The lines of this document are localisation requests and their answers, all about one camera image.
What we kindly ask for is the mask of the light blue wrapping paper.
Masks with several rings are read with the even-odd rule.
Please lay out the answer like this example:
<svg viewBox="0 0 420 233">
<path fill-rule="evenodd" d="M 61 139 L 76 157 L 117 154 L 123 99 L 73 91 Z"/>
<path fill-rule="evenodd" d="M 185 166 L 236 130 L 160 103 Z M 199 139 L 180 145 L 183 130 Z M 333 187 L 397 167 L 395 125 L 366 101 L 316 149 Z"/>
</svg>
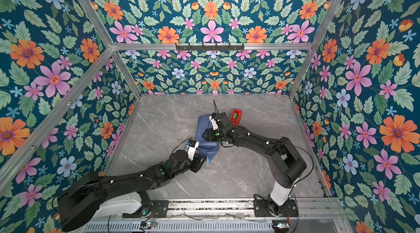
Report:
<svg viewBox="0 0 420 233">
<path fill-rule="evenodd" d="M 208 142 L 203 138 L 203 134 L 207 129 L 213 129 L 213 125 L 210 121 L 210 115 L 204 114 L 198 118 L 198 126 L 196 131 L 195 140 L 199 142 L 197 152 L 206 158 L 206 162 L 209 163 L 219 152 L 219 142 Z"/>
</svg>

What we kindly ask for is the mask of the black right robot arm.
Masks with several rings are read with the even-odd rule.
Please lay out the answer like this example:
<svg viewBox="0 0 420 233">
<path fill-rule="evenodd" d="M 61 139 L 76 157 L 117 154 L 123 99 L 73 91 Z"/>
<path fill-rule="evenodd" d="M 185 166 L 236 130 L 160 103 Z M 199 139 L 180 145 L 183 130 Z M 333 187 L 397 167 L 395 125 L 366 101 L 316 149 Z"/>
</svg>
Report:
<svg viewBox="0 0 420 233">
<path fill-rule="evenodd" d="M 212 113 L 211 127 L 202 134 L 207 142 L 225 142 L 235 147 L 247 148 L 262 155 L 268 162 L 275 183 L 267 198 L 270 213 L 278 216 L 295 184 L 307 168 L 306 162 L 286 137 L 267 138 L 251 132 L 243 126 L 235 126 L 226 113 Z"/>
</svg>

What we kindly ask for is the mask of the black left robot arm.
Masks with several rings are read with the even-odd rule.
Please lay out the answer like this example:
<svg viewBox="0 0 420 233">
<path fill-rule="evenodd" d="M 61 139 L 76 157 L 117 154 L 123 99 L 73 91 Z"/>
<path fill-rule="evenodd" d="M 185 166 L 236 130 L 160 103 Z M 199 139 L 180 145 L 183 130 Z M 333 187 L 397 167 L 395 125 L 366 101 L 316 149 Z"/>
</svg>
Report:
<svg viewBox="0 0 420 233">
<path fill-rule="evenodd" d="M 187 171 L 197 173 L 206 161 L 199 153 L 188 158 L 188 153 L 178 150 L 168 160 L 148 167 L 144 171 L 119 176 L 99 176 L 89 172 L 58 197 L 61 228 L 70 232 L 90 221 L 100 205 L 129 193 L 139 193 L 161 188 Z"/>
</svg>

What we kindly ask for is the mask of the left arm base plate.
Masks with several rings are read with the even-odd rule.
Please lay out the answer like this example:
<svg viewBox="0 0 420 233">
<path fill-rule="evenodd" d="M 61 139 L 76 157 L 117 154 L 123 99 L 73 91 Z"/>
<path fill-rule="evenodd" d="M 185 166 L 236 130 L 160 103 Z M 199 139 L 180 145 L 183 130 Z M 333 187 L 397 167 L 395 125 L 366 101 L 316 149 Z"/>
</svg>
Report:
<svg viewBox="0 0 420 233">
<path fill-rule="evenodd" d="M 168 212 L 169 201 L 152 200 L 141 204 L 140 208 L 133 214 L 124 213 L 123 218 L 165 218 Z"/>
</svg>

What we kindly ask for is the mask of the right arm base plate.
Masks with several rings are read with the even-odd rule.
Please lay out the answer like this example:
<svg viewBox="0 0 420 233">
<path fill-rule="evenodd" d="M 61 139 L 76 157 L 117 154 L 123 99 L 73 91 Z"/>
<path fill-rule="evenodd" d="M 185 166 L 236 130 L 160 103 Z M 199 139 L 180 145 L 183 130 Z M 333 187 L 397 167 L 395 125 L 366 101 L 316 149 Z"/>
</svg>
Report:
<svg viewBox="0 0 420 233">
<path fill-rule="evenodd" d="M 289 199 L 282 206 L 276 205 L 273 201 L 254 199 L 254 215 L 256 217 L 292 217 L 299 216 L 296 201 Z"/>
</svg>

